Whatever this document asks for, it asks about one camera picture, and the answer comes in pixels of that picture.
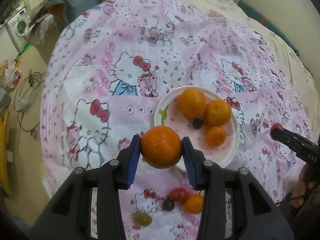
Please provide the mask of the right hand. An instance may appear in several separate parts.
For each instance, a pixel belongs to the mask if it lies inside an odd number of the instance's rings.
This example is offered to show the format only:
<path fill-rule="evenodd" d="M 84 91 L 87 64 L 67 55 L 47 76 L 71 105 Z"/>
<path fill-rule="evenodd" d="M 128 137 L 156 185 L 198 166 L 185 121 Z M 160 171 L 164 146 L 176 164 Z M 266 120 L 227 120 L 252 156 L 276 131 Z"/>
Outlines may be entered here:
<path fill-rule="evenodd" d="M 310 205 L 313 206 L 319 204 L 319 189 L 316 188 L 317 181 L 311 181 L 310 178 L 308 178 L 308 175 L 310 174 L 311 168 L 308 164 L 305 164 L 301 170 L 297 184 L 292 194 L 292 198 L 295 199 L 291 200 L 291 205 L 295 208 L 299 208 L 304 204 L 303 198 L 296 197 L 304 195 L 306 193 L 306 190 L 311 190 L 315 192 L 315 195 L 312 198 Z"/>

